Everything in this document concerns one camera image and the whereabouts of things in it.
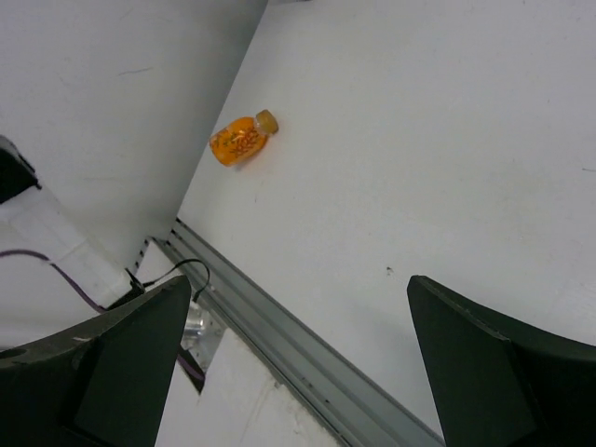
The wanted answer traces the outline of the white foam panel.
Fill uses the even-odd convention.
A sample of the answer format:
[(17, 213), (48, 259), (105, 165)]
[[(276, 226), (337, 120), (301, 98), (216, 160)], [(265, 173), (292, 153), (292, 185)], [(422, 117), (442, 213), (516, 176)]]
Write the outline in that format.
[(172, 375), (157, 446), (336, 446), (231, 330), (223, 333), (198, 393), (180, 366)]

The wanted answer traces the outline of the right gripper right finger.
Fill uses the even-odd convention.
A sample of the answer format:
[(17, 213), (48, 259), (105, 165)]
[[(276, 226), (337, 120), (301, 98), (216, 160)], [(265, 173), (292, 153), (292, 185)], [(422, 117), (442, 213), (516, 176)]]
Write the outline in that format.
[(428, 277), (411, 277), (407, 296), (447, 445), (594, 445), (594, 346)]

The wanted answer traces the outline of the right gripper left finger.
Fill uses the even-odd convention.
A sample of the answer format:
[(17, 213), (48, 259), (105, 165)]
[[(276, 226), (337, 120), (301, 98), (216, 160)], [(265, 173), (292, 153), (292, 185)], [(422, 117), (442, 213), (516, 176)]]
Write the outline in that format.
[(153, 446), (191, 286), (172, 278), (125, 305), (1, 354), (4, 446)]

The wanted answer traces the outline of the orange bottle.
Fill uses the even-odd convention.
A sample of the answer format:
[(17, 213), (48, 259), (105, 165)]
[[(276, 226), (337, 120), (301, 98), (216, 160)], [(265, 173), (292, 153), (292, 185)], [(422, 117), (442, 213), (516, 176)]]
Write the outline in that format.
[(209, 146), (224, 166), (243, 163), (260, 152), (278, 132), (278, 121), (268, 110), (241, 117), (210, 137)]

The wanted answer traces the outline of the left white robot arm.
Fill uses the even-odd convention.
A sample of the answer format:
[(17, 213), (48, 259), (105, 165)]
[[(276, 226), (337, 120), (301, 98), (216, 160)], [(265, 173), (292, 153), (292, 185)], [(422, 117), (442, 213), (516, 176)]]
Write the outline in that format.
[(31, 257), (50, 266), (98, 313), (144, 293), (134, 274), (75, 222), (6, 136), (1, 137), (1, 223), (28, 245), (2, 250), (2, 258)]

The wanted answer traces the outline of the aluminium front rail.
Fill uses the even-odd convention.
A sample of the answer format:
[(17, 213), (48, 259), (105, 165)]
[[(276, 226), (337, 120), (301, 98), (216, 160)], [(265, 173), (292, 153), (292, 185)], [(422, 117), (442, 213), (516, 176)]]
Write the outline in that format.
[(441, 446), (443, 439), (181, 220), (156, 245), (207, 308), (248, 343), (343, 446)]

